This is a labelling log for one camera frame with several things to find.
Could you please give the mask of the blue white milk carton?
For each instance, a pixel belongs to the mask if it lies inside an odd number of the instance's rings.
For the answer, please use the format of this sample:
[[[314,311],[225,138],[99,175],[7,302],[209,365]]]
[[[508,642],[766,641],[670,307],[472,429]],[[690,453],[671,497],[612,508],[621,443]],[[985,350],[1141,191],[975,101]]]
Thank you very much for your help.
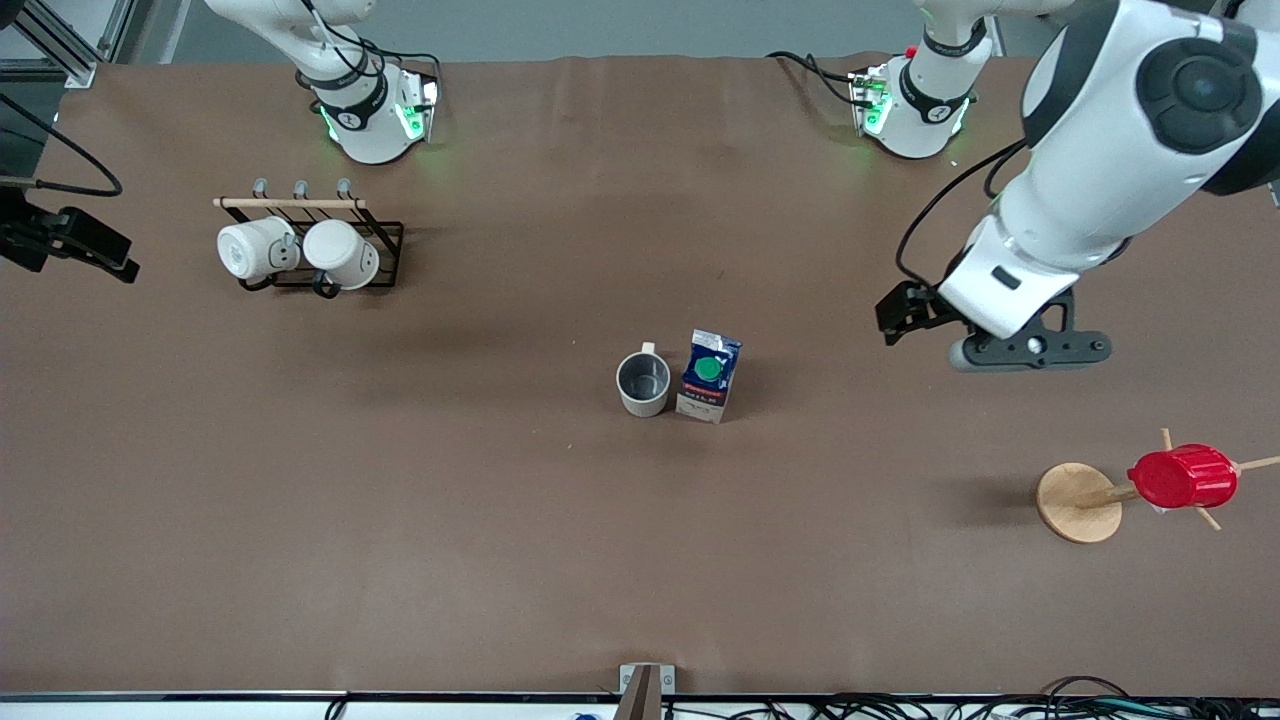
[[[728,336],[695,329],[675,411],[699,421],[721,424],[741,348],[742,343]]]

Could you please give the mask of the grey ceramic mug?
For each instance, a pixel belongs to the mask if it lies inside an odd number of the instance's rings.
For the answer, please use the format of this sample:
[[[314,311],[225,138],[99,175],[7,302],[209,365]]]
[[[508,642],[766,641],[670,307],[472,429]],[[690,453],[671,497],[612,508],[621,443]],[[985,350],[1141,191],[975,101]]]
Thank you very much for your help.
[[[623,407],[634,416],[660,414],[671,387],[668,363],[657,352],[654,342],[625,357],[614,372],[614,383]]]

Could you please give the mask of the red plastic cup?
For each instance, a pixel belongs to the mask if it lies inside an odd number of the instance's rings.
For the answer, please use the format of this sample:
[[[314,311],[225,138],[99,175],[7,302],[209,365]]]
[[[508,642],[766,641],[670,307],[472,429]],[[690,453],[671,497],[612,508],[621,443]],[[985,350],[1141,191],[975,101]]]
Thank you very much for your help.
[[[1153,506],[1215,509],[1236,493],[1240,473],[1217,448],[1189,443],[1139,457],[1126,478]]]

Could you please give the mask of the white mug with face print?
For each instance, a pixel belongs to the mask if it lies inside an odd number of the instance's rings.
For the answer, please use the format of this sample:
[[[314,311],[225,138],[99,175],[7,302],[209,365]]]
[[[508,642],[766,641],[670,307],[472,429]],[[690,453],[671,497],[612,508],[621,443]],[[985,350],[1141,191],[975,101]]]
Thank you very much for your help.
[[[225,225],[218,232],[218,255],[238,281],[259,283],[301,261],[301,242],[293,225],[279,217]]]

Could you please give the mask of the wooden mug tree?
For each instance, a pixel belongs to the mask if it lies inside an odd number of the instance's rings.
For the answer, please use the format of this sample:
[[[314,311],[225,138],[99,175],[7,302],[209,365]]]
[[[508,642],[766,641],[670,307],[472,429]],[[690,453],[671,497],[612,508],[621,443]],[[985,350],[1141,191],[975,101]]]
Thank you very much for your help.
[[[1160,441],[1161,447],[1153,452],[1181,446],[1172,442],[1172,433],[1167,427],[1160,429]],[[1240,473],[1240,479],[1248,471],[1280,466],[1280,455],[1251,461],[1229,459]],[[1044,471],[1037,482],[1034,502],[1042,523],[1057,537],[1075,544],[1097,544],[1114,537],[1123,523],[1124,506],[1137,502],[1146,503],[1158,514],[1192,511],[1211,529],[1222,529],[1211,514],[1212,509],[1153,506],[1139,496],[1126,478],[1126,470],[1121,480],[1111,480],[1100,469],[1084,462],[1062,462]]]

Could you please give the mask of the plain white mug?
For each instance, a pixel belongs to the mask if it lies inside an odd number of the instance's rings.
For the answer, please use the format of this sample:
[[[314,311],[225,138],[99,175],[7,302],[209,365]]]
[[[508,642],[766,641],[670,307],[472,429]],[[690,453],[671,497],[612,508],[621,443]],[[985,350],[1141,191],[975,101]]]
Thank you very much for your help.
[[[312,225],[303,236],[302,247],[306,261],[314,268],[314,291],[324,296],[364,288],[380,272],[378,250],[343,220],[328,219]]]

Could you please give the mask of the brown table cover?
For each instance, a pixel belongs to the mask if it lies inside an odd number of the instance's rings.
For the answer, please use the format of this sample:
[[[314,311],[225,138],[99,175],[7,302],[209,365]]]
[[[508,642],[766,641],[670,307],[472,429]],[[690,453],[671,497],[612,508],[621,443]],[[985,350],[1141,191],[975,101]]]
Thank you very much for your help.
[[[58,127],[124,184],[123,284],[0,268],[0,689],[1280,696],[1280,471],[1129,505],[1070,544],[1041,473],[1160,446],[1280,454],[1280,210],[1197,195],[1076,288],[1082,372],[884,346],[893,250],[1019,138],[996,61],[901,161],[788,64],[445,70],[433,145],[348,161],[282,65],[109,67]],[[218,196],[340,178],[404,224],[398,282],[248,292]],[[675,411],[695,329],[742,343],[721,424]],[[644,342],[664,410],[625,409]]]

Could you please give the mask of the aluminium frame profile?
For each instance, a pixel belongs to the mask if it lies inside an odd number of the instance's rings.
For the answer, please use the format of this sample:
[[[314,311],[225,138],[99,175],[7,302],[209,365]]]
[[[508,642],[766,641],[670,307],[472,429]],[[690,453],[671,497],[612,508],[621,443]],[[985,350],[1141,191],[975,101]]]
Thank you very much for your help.
[[[0,81],[88,88],[122,55],[140,0],[0,0]]]

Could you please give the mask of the metal bracket with post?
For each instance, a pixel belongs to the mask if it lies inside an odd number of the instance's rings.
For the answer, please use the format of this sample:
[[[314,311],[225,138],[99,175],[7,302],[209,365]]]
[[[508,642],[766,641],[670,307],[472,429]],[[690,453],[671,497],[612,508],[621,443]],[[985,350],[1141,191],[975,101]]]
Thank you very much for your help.
[[[623,664],[618,669],[620,702],[612,720],[668,720],[666,700],[676,692],[673,664]]]

